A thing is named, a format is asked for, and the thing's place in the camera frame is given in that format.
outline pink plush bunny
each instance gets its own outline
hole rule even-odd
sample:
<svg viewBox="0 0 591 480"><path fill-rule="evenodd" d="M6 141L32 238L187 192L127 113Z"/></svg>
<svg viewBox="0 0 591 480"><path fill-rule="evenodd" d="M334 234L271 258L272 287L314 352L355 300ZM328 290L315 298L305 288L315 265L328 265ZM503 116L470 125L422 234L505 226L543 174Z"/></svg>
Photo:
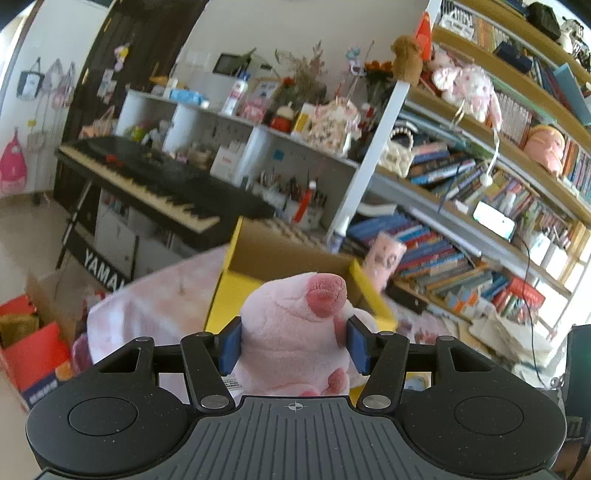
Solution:
<svg viewBox="0 0 591 480"><path fill-rule="evenodd" d="M442 98L462 108L481 124L491 116L493 128L501 131L502 116L495 88L483 68L444 66L433 72L433 83L443 92Z"/></svg>
<svg viewBox="0 0 591 480"><path fill-rule="evenodd" d="M240 311L242 352L233 370L244 394L347 395L346 321L353 313L338 275L305 273L255 290ZM371 315L358 316L377 330Z"/></svg>

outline power cord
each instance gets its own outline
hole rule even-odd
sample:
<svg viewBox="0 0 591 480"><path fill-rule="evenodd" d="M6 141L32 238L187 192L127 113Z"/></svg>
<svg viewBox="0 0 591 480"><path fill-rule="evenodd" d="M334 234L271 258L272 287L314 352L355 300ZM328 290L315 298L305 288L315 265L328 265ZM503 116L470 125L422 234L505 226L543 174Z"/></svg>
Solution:
<svg viewBox="0 0 591 480"><path fill-rule="evenodd" d="M527 281L527 277L530 274L531 253L530 253L530 248L528 247L526 241L523 240L523 238L521 238L521 237L519 237L519 239L524 244L525 249L527 250L527 268L525 269L525 278L523 279L523 289L522 289L522 292L521 292L521 296L523 297L523 301L525 303L525 307L527 308L527 313L528 313L528 315L530 317L531 355L534 358L535 374L537 375L538 380L543 385L543 387L546 388L545 383L542 381L542 378L540 377L540 372L538 371L538 362L535 359L535 349L534 349L534 319L533 319L532 314L531 314L530 305L527 303L527 298L525 297L525 282Z"/></svg>

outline pink backpack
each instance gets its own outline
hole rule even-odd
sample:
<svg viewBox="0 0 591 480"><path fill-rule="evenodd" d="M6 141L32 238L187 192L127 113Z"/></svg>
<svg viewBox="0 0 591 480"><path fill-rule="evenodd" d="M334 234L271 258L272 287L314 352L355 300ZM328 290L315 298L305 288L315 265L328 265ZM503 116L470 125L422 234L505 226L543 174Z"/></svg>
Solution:
<svg viewBox="0 0 591 480"><path fill-rule="evenodd" d="M27 164L18 142L18 130L0 157L0 196L20 193L27 184Z"/></svg>

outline plush pig nose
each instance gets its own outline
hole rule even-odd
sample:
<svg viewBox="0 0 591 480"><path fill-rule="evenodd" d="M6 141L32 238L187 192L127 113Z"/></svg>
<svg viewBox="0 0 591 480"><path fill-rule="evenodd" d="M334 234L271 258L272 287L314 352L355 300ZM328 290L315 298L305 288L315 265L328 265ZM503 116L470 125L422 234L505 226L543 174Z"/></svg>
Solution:
<svg viewBox="0 0 591 480"><path fill-rule="evenodd" d="M338 275L318 273L308 280L306 301L316 316L328 318L337 314L346 300L347 286Z"/></svg>

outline white bottle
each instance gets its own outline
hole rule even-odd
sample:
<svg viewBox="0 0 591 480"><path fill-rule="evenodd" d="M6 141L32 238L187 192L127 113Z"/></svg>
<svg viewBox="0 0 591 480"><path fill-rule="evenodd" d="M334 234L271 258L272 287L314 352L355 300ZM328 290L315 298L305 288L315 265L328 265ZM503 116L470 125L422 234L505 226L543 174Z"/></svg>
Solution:
<svg viewBox="0 0 591 480"><path fill-rule="evenodd" d="M248 90L248 79L250 76L251 75L248 72L244 72L240 75L240 79L236 80L232 86L232 90L230 90L230 95L228 96L226 103L224 103L222 110L220 111L222 115L229 116L236 113L238 102Z"/></svg>

